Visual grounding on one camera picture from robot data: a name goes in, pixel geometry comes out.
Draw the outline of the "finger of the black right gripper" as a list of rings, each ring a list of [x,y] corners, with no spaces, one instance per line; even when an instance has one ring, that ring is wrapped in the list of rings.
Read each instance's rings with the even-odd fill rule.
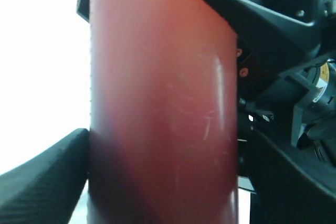
[[[256,56],[315,56],[322,0],[204,0]]]
[[[90,17],[90,0],[77,0],[76,13],[86,22]]]

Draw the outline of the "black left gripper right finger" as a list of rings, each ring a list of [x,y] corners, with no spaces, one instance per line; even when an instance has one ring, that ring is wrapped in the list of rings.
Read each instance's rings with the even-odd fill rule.
[[[256,127],[238,132],[238,174],[265,223],[335,223],[335,168]]]

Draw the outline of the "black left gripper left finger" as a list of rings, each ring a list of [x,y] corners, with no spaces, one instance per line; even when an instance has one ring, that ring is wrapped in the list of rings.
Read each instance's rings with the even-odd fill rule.
[[[1,175],[1,223],[68,223],[88,177],[89,132],[76,129]]]

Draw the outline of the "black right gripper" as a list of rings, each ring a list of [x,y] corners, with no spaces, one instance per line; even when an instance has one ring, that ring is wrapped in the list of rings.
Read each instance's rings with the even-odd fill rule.
[[[322,0],[315,56],[256,56],[239,36],[238,132],[252,127],[317,152],[335,139],[335,0]]]

